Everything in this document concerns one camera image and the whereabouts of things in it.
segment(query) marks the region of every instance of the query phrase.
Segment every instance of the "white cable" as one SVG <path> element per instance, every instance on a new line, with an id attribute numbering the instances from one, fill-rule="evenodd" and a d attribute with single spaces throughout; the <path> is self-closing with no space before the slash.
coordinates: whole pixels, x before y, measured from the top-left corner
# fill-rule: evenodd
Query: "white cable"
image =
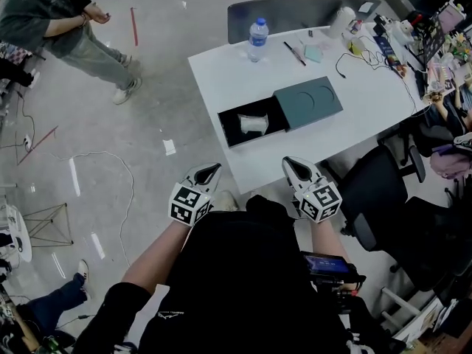
<path id="1" fill-rule="evenodd" d="M 64 159 L 59 157 L 59 156 L 56 156 L 54 153 L 50 153 L 50 152 L 46 152 L 46 153 L 42 153 L 42 154 L 51 155 L 51 156 L 55 157 L 57 160 L 60 160 L 60 161 L 63 162 L 63 161 L 66 161 L 66 160 L 75 159 L 76 157 L 80 157 L 80 156 L 88 156 L 88 155 L 91 155 L 91 154 L 94 154 L 94 153 L 106 153 L 110 156 L 116 157 L 117 159 L 119 159 L 121 161 L 121 163 L 123 164 L 123 167 L 126 168 L 128 173 L 130 173 L 130 177 L 131 177 L 131 198 L 130 198 L 130 201 L 128 202 L 128 207 L 126 207 L 125 218 L 122 220 L 121 225 L 119 226 L 119 241 L 121 243 L 121 248 L 123 249 L 123 254 L 125 255 L 126 263 L 128 264 L 128 267 L 130 267 L 130 262 L 128 260 L 128 256 L 126 255 L 125 246 L 123 245 L 122 232 L 123 232 L 123 225 L 125 224 L 126 220 L 128 219 L 128 213 L 130 211 L 131 202 L 133 202 L 133 198 L 134 198 L 134 177 L 133 177 L 133 173 L 131 173 L 131 171 L 130 171 L 130 168 L 126 165 L 126 163 L 123 161 L 123 159 L 121 157 L 115 155 L 114 153 L 108 152 L 107 150 L 90 151 L 88 153 L 81 153 L 79 155 L 73 155 L 71 157 L 66 157 Z"/>

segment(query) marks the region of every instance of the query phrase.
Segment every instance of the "gray floor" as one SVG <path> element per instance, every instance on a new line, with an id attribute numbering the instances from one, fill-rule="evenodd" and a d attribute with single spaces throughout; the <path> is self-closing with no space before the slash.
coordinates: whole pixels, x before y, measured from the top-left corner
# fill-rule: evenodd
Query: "gray floor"
<path id="1" fill-rule="evenodd" d="M 121 156 L 134 178 L 134 200 L 123 226 L 122 241 L 130 261 L 136 259 L 170 222 L 167 202 L 173 185 L 193 165 L 220 162 L 224 172 L 219 189 L 239 196 L 223 152 L 204 107 L 187 57 L 226 43 L 226 8 L 245 0 L 94 0 L 112 16 L 103 26 L 94 24 L 97 37 L 112 47 L 140 60 L 144 84 L 126 104 L 111 102 L 114 86 L 93 79 L 51 55 L 39 62 L 41 79 L 26 94 L 24 112 L 35 120 L 35 143 L 58 125 L 55 135 L 42 142 L 19 166 L 15 149 L 1 151 L 1 177 L 18 182 L 8 191 L 10 203 L 23 213 L 63 202 L 69 205 L 69 220 L 74 245 L 34 250 L 31 263 L 22 263 L 6 286 L 13 295 L 29 298 L 43 296 L 61 286 L 53 259 L 57 257 L 66 278 L 72 277 L 77 262 L 85 258 L 91 268 L 89 289 L 93 300 L 63 314 L 67 322 L 84 313 L 96 313 L 106 291 L 119 282 L 127 268 L 119 240 L 119 227 L 131 197 L 131 180 L 121 162 L 108 154 L 93 154 L 74 160 L 80 196 L 77 197 L 68 161 L 50 156 L 70 157 L 89 151 L 108 151 Z M 130 7 L 136 8 L 138 47 L 134 46 Z M 379 11 L 395 17 L 384 3 Z M 32 135 L 29 118 L 17 117 L 16 98 L 10 101 L 9 115 L 1 136 L 1 145 L 12 144 Z M 176 153 L 166 155 L 164 140 L 173 140 Z M 369 140 L 335 156 L 336 164 L 349 167 L 375 145 Z M 18 149 L 18 156 L 25 154 Z M 407 179 L 410 195 L 446 205 L 445 182 L 434 174 L 419 185 L 414 176 Z M 267 186 L 274 199 L 288 201 L 290 191 L 284 181 Z M 342 219 L 336 221 L 340 229 Z M 65 220 L 58 221 L 64 227 Z M 307 227 L 296 228 L 302 249 L 310 249 Z M 95 233 L 103 248 L 100 256 L 92 240 Z M 366 253 L 356 240 L 343 237 L 352 261 L 368 280 L 362 297 L 375 314 L 383 307 L 381 287 L 405 291 L 411 284 L 399 272 L 388 272 L 393 260 L 384 253 Z M 16 254 L 11 257 L 16 263 Z M 145 318 L 139 320 L 143 325 Z M 64 329 L 78 335 L 86 326 L 76 321 Z"/>

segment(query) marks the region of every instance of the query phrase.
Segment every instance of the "white desk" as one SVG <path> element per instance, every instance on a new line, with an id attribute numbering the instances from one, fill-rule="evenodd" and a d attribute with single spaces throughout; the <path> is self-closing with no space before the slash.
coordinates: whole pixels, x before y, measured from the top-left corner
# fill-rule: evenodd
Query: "white desk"
<path id="1" fill-rule="evenodd" d="M 365 26 L 358 36 L 372 38 Z M 362 60 L 345 55 L 339 62 L 340 72 L 347 77 L 343 79 L 335 70 L 338 58 L 348 52 L 341 39 L 331 41 L 333 45 L 324 51 L 321 63 L 307 60 L 304 67 L 283 44 L 287 41 L 292 46 L 300 46 L 295 33 L 306 44 L 310 43 L 306 29 L 271 35 L 266 44 L 266 57 L 258 63 L 248 60 L 246 43 L 225 45 L 189 58 L 241 193 L 282 178 L 284 156 L 298 156 L 317 163 L 392 127 L 413 113 L 414 103 L 402 80 L 390 69 L 374 71 Z M 319 35 L 323 34 L 316 29 L 315 37 Z M 374 53 L 380 51 L 366 38 L 362 41 Z M 400 60 L 408 57 L 412 63 L 412 57 L 405 49 L 397 44 L 392 47 Z M 328 76 L 333 84 L 344 108 L 341 113 L 291 132 L 276 133 L 228 148 L 218 113 L 270 97 L 277 89 L 323 76 Z M 418 95 L 411 69 L 405 81 L 417 110 L 423 109 L 425 105 Z"/>

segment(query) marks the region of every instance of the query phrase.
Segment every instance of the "black pen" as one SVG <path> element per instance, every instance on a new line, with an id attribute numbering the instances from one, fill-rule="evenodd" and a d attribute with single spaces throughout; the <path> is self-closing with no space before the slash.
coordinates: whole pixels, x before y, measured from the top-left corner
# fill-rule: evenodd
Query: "black pen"
<path id="1" fill-rule="evenodd" d="M 300 55 L 298 55 L 298 54 L 296 53 L 296 51 L 295 51 L 294 49 L 292 49 L 291 46 L 290 46 L 287 42 L 284 42 L 283 44 L 285 44 L 285 45 L 288 47 L 288 49 L 289 49 L 290 51 L 292 51 L 292 54 L 295 55 L 295 58 L 297 58 L 298 60 L 300 60 L 300 62 L 301 62 L 304 66 L 307 65 L 307 64 L 303 61 L 303 59 L 300 57 Z"/>

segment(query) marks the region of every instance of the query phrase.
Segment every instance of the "blue jeans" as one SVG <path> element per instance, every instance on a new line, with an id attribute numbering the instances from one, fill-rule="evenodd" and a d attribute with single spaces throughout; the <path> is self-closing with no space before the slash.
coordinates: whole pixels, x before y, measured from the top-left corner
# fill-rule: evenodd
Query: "blue jeans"
<path id="1" fill-rule="evenodd" d="M 87 300 L 86 294 L 80 290 L 84 282 L 85 279 L 76 273 L 74 279 L 61 288 L 27 303 L 45 336 L 54 333 L 62 312 L 76 308 Z"/>

